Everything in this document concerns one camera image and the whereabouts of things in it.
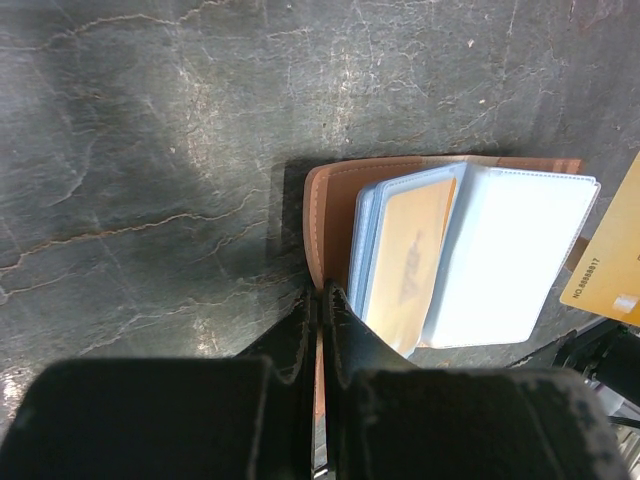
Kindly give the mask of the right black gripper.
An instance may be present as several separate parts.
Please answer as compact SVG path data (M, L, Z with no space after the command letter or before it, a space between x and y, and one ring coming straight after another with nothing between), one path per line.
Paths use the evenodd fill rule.
M639 329L608 318L555 339L511 368L565 368L580 374L586 385L617 396L609 408L609 422L639 428Z

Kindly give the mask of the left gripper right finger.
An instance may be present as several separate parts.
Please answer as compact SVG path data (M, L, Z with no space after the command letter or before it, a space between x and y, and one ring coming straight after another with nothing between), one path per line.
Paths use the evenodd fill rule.
M329 470L339 479L625 479L596 397L568 369L424 369L326 283Z

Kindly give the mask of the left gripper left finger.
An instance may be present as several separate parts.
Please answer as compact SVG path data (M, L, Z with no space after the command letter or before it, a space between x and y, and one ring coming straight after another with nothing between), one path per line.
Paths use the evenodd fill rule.
M316 303L225 358L46 368L1 445L5 479L309 479Z

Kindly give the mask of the tan leather card holder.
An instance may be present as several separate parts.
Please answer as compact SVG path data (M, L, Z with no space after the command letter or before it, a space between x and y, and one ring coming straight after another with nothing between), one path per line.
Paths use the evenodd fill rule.
M350 308L365 324L361 313L384 190L454 177L433 295L413 352L525 342L600 190L580 168L577 159L474 155L314 168L303 197L312 281L344 286Z

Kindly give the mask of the yellow credit card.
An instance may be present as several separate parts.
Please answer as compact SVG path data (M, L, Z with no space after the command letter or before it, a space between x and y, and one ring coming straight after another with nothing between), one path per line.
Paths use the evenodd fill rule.
M429 309L457 179L384 190L361 319L402 356Z

